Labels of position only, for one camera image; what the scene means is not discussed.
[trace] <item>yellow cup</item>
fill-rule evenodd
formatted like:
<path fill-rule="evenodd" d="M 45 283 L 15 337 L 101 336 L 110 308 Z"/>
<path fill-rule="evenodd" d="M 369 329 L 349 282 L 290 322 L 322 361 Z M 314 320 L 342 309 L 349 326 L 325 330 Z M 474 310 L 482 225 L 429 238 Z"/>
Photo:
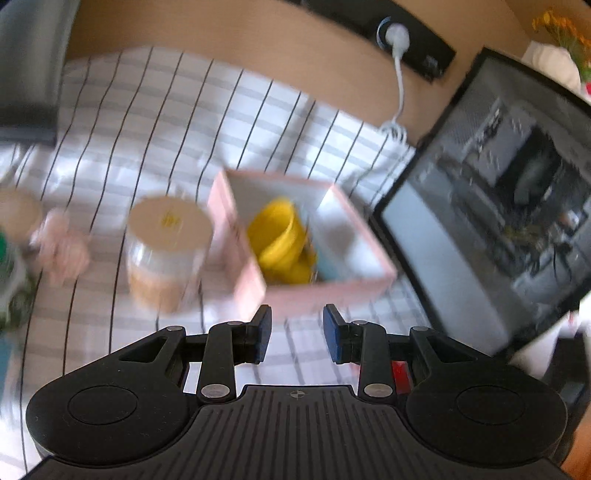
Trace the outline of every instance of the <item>yellow cup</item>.
<path fill-rule="evenodd" d="M 316 259 L 289 199 L 280 197 L 267 204 L 249 225 L 247 234 L 267 280 L 310 282 Z"/>

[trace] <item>black object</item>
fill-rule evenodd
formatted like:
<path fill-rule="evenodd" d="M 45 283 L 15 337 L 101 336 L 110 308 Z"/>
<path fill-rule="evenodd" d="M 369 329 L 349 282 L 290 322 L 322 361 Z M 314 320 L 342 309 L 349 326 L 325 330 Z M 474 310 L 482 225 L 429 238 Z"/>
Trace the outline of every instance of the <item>black object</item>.
<path fill-rule="evenodd" d="M 424 327 L 387 335 L 334 305 L 323 321 L 333 360 L 361 365 L 357 396 L 248 385 L 236 398 L 233 366 L 264 358 L 267 306 L 208 335 L 168 327 L 33 396 L 27 425 L 48 456 L 27 478 L 567 478 L 547 459 L 564 404 L 543 383 Z M 392 360 L 411 365 L 409 395 Z M 191 361 L 197 393 L 183 394 Z"/>
<path fill-rule="evenodd" d="M 553 460 L 562 463 L 573 444 L 574 431 L 589 407 L 589 364 L 582 333 L 574 338 L 559 338 L 543 382 L 560 394 L 568 411 L 566 429 Z"/>
<path fill-rule="evenodd" d="M 590 129 L 573 92 L 477 56 L 370 222 L 434 328 L 509 359 L 578 309 L 591 289 Z"/>
<path fill-rule="evenodd" d="M 80 0 L 0 9 L 0 141 L 54 145 L 61 69 Z"/>
<path fill-rule="evenodd" d="M 392 48 L 385 42 L 386 29 L 393 23 L 404 25 L 410 48 L 402 60 L 429 82 L 442 77 L 456 55 L 436 33 L 391 0 L 302 0 L 301 4 L 389 53 Z"/>

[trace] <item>wooden lid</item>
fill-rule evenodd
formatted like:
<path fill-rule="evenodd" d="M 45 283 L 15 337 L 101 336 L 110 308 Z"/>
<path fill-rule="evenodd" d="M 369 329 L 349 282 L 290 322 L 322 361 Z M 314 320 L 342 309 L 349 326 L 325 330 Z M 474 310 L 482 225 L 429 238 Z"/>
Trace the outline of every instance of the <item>wooden lid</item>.
<path fill-rule="evenodd" d="M 209 249 L 213 226 L 194 202 L 176 197 L 148 197 L 129 213 L 128 228 L 146 247 L 162 252 Z"/>
<path fill-rule="evenodd" d="M 43 221 L 41 202 L 23 190 L 0 190 L 0 228 L 11 242 L 28 243 Z"/>

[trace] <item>black robotic gripper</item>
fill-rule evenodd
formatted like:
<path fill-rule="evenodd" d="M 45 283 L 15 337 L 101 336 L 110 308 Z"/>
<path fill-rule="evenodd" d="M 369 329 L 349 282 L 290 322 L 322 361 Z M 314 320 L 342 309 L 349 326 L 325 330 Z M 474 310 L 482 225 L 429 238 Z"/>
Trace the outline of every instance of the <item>black robotic gripper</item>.
<path fill-rule="evenodd" d="M 332 360 L 348 385 L 247 385 L 263 361 L 271 309 L 190 335 L 169 326 L 49 383 L 27 408 L 45 459 L 30 479 L 564 479 L 552 456 L 559 395 L 522 371 L 426 327 L 389 335 L 324 308 Z M 406 362 L 397 393 L 392 361 Z M 184 393 L 191 362 L 197 391 Z"/>

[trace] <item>pink box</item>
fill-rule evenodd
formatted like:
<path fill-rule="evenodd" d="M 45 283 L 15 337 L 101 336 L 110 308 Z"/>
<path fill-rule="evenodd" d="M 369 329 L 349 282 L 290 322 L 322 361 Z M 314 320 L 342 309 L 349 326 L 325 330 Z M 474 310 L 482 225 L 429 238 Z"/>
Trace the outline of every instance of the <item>pink box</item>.
<path fill-rule="evenodd" d="M 288 197 L 314 215 L 312 231 L 339 272 L 338 281 L 267 285 L 252 253 L 246 227 L 271 200 Z M 325 304 L 346 307 L 380 296 L 396 279 L 396 268 L 366 222 L 334 184 L 256 171 L 220 172 L 207 201 L 214 224 L 208 263 L 220 265 L 240 318 L 269 304 L 273 318 L 318 313 Z"/>

